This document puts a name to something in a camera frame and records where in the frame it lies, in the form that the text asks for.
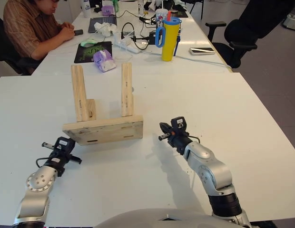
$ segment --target mouse pad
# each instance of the mouse pad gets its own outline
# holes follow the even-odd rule
[[[102,50],[107,50],[112,55],[111,42],[99,42],[91,47],[81,47],[79,44],[74,63],[92,63],[94,54]]]

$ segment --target smartphone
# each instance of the smartphone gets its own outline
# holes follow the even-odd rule
[[[75,32],[75,36],[78,36],[78,35],[83,35],[83,30],[80,29],[80,30],[74,30]]]
[[[190,53],[192,55],[214,55],[215,51],[211,47],[191,47]]]

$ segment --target wooden stand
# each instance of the wooden stand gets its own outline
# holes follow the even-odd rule
[[[77,123],[63,125],[63,132],[80,145],[108,143],[143,137],[143,117],[133,115],[132,65],[122,64],[121,116],[116,119],[96,119],[94,99],[86,98],[81,65],[71,66]]]

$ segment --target blue handle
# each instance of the blue handle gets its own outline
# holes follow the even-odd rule
[[[159,32],[162,31],[162,39],[161,44],[159,45]],[[164,27],[158,27],[156,30],[156,36],[155,36],[155,45],[156,47],[162,48],[165,44],[166,39],[166,29]]]

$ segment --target laptop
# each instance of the laptop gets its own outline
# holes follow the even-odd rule
[[[116,18],[116,16],[91,18],[90,23],[89,23],[88,33],[95,33],[96,32],[96,29],[95,29],[96,22],[98,22],[100,24],[103,24],[105,22],[105,23],[117,25],[117,18]]]

